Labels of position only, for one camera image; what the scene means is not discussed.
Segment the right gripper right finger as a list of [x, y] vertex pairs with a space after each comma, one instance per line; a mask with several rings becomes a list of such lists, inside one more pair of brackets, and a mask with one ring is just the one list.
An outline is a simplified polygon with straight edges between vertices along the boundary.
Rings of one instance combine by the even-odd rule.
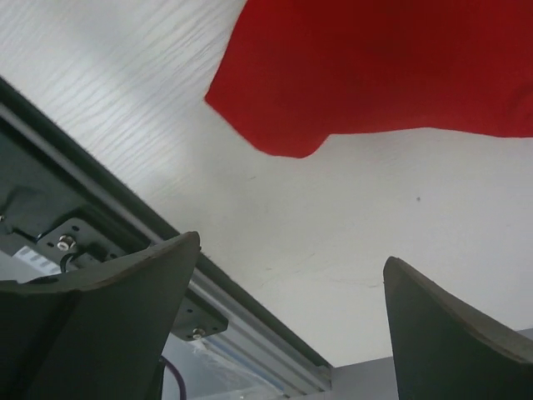
[[401, 399], [530, 399], [532, 341], [389, 257], [386, 312]]

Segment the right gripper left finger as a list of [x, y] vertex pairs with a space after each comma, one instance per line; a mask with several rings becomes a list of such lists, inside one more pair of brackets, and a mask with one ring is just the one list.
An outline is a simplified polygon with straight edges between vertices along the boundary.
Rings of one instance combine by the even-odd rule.
[[143, 251], [1, 284], [4, 399], [153, 399], [200, 252], [187, 232]]

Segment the red t shirt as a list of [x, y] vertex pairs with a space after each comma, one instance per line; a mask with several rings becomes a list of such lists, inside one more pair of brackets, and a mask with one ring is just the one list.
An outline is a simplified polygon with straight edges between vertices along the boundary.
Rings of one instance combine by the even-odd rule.
[[249, 1], [205, 96], [261, 152], [439, 128], [532, 134], [529, 1]]

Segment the aluminium frame rail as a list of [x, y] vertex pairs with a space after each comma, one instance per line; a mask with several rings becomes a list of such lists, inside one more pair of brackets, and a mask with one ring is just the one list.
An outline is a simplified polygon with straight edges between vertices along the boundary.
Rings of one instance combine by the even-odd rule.
[[222, 352], [250, 362], [286, 397], [327, 390], [326, 362], [202, 255], [192, 286], [228, 318], [228, 329], [211, 336]]

